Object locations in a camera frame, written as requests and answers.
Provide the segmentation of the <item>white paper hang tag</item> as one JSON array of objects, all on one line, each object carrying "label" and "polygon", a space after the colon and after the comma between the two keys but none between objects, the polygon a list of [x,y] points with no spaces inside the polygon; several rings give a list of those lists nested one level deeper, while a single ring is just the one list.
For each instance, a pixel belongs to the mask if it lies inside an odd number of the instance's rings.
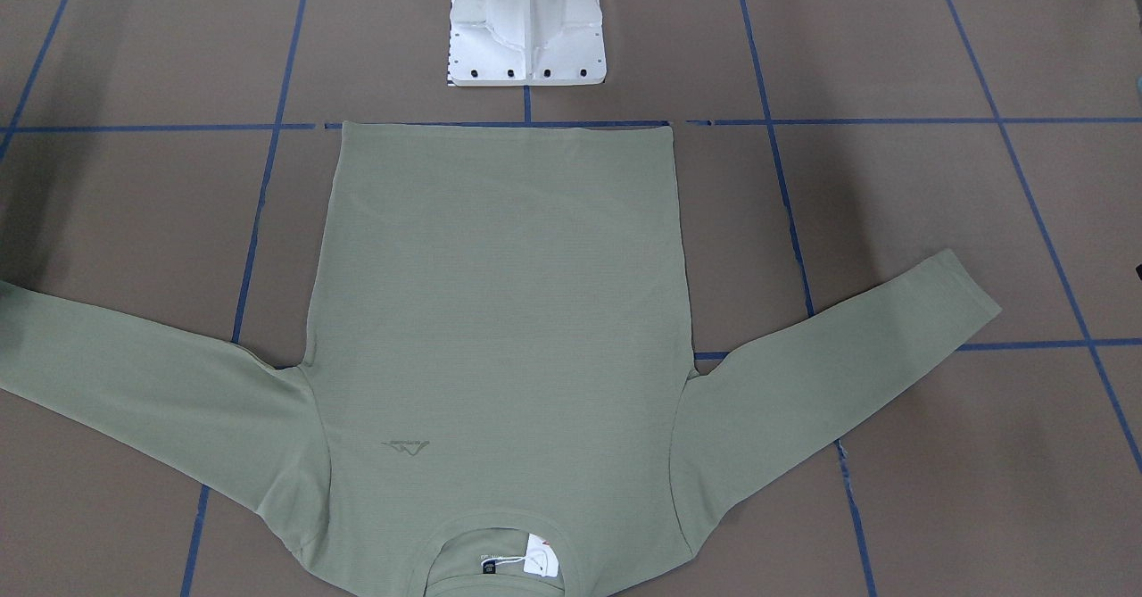
[{"label": "white paper hang tag", "polygon": [[558,554],[545,537],[526,535],[525,557],[522,560],[523,572],[534,576],[555,579],[560,574]]}]

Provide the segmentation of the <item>olive green long-sleeve shirt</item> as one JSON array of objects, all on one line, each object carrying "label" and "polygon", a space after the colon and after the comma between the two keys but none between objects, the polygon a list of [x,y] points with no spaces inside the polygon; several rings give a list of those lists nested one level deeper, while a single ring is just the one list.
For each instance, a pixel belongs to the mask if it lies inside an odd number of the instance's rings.
[{"label": "olive green long-sleeve shirt", "polygon": [[[608,596],[999,314],[944,250],[694,366],[669,127],[341,129],[301,362],[3,284],[3,389],[359,596]],[[526,537],[555,579],[522,568]]]}]

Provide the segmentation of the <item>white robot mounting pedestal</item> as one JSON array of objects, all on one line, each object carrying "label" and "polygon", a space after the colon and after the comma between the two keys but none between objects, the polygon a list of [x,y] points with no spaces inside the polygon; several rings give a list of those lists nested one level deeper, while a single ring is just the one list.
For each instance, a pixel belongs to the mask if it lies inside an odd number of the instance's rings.
[{"label": "white robot mounting pedestal", "polygon": [[603,84],[603,23],[600,0],[451,0],[447,82]]}]

